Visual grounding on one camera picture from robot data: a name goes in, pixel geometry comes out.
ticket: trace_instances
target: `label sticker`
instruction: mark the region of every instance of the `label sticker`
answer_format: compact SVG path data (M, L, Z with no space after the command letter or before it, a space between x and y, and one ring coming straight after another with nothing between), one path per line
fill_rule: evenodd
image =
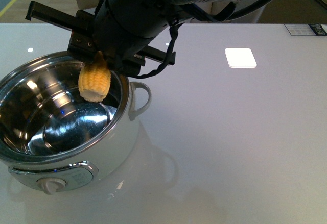
M285 24L292 36L327 36L321 24Z

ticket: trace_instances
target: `black bracket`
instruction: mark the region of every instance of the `black bracket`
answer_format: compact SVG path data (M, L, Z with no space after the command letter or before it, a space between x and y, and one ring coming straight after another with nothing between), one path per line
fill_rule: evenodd
M93 62L94 56L99 49L92 39L94 22L94 16L92 14L79 10L74 17L39 2L31 1L26 19L32 20L32 18L70 30L72 34L67 49L68 53L73 58L82 62ZM146 58L162 63L165 56L166 52L147 45L137 52L134 57L123 60L123 70L120 70L120 72L127 76L138 75L141 66L145 66ZM168 65L175 64L175 56L176 53L173 52ZM107 62L109 68L115 71L115 63L112 60L107 60Z

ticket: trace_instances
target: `yellow corn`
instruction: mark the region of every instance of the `yellow corn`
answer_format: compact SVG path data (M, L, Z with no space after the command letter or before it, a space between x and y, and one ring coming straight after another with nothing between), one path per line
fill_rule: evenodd
M101 52L97 52L92 64L86 64L78 78L81 97L89 102L101 102L108 94L111 73Z

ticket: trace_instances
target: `robotic arm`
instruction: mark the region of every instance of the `robotic arm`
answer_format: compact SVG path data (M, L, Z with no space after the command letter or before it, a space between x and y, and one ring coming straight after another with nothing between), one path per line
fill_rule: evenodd
M229 1L217 15L199 8L197 2ZM77 11L76 16L65 14L32 1L26 16L72 31L68 53L85 63L91 63L98 51L103 53L111 70L138 79L160 73L175 63L173 47L178 28L187 20L222 22L244 16L271 0L258 0L235 12L240 0L99 0L95 15ZM148 44L164 29L170 28L171 42L167 52ZM145 58L158 61L158 69L139 76Z

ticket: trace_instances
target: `corn kernel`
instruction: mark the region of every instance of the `corn kernel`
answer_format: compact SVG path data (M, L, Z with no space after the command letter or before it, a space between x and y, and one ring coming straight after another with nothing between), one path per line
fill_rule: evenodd
M81 97L89 102L101 102L108 94L111 73L101 52L97 52L92 64L86 64L78 78Z

